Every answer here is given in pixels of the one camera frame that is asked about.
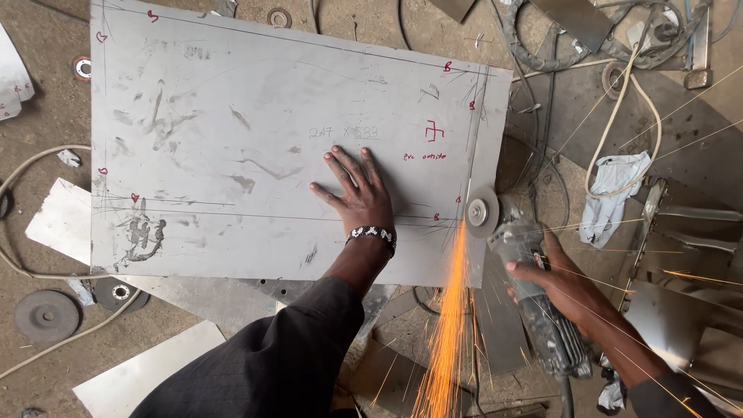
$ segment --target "workshop floor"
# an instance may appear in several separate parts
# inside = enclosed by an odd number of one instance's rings
[[[86,0],[47,0],[62,10],[87,18]],[[158,0],[157,3],[208,11],[215,8],[215,0]],[[284,0],[274,4],[268,0],[239,1],[237,18],[264,22],[266,13],[273,7],[283,7],[293,18],[293,28],[307,30],[307,5],[303,0]],[[530,7],[522,19],[522,41],[532,51],[541,42],[548,20]],[[720,1],[714,7],[713,21],[726,22],[733,9],[733,1]],[[395,0],[367,2],[362,0],[320,0],[319,26],[325,35],[353,39],[350,15],[358,23],[357,38],[361,42],[400,47],[393,19]],[[60,19],[46,10],[26,1],[0,1],[0,22],[5,26],[31,78],[35,82],[36,96],[23,103],[20,116],[0,122],[0,179],[4,179],[26,158],[37,152],[61,144],[88,144],[90,136],[90,88],[76,81],[70,72],[73,58],[89,52],[88,29],[82,25]],[[493,24],[486,4],[477,1],[464,24],[448,19],[426,0],[406,0],[403,24],[414,50],[452,57],[461,60],[490,63],[511,67],[500,34]],[[721,30],[715,23],[713,32]],[[475,48],[474,39],[484,33],[484,40]],[[741,22],[712,49],[711,60],[720,77],[730,73],[741,63],[733,54],[734,42],[743,41]],[[677,75],[674,80],[681,81]],[[726,89],[713,89],[704,96],[712,106],[731,120],[740,115],[739,98],[726,94]],[[509,158],[508,154],[501,159]],[[0,222],[3,234],[0,245],[13,248],[27,268],[34,271],[84,274],[87,267],[61,254],[25,238],[24,229],[57,177],[63,177],[80,187],[89,189],[89,155],[84,156],[83,168],[73,169],[57,158],[50,157],[38,163],[14,187],[16,204],[6,222]],[[571,200],[570,224],[580,221],[583,211],[583,178],[585,170],[567,158],[557,165],[565,177]],[[558,225],[564,203],[556,192],[554,183],[539,185],[539,207],[542,219],[548,225]],[[636,219],[641,206],[630,200],[625,219]],[[623,249],[629,243],[632,227],[623,225],[610,242],[610,248]],[[574,230],[567,230],[560,238],[568,253],[590,277],[611,282],[619,271],[624,253],[616,251],[588,251],[577,239]],[[53,280],[29,280],[15,273],[6,264],[0,264],[0,371],[6,370],[45,347],[30,343],[13,328],[13,308],[22,296],[37,289],[64,289],[66,285]],[[99,306],[86,308],[81,329],[87,329],[110,315]],[[410,352],[415,340],[400,338],[408,332],[420,334],[426,314],[418,310],[388,324],[375,338],[401,353]],[[156,298],[138,312],[118,318],[113,324],[93,335],[75,341],[32,365],[8,376],[0,382],[0,416],[16,417],[28,407],[48,412],[49,417],[85,417],[88,413],[77,401],[71,388],[93,376],[141,353],[198,323],[199,318]],[[556,385],[545,378],[538,366],[494,377],[485,374],[482,402],[486,411],[546,401],[551,405],[549,416],[559,416],[559,398]],[[595,409],[596,398],[602,387],[596,377],[591,381],[574,384],[577,417],[600,417]],[[367,405],[370,417],[382,416],[378,407]],[[623,412],[620,417],[634,414]]]

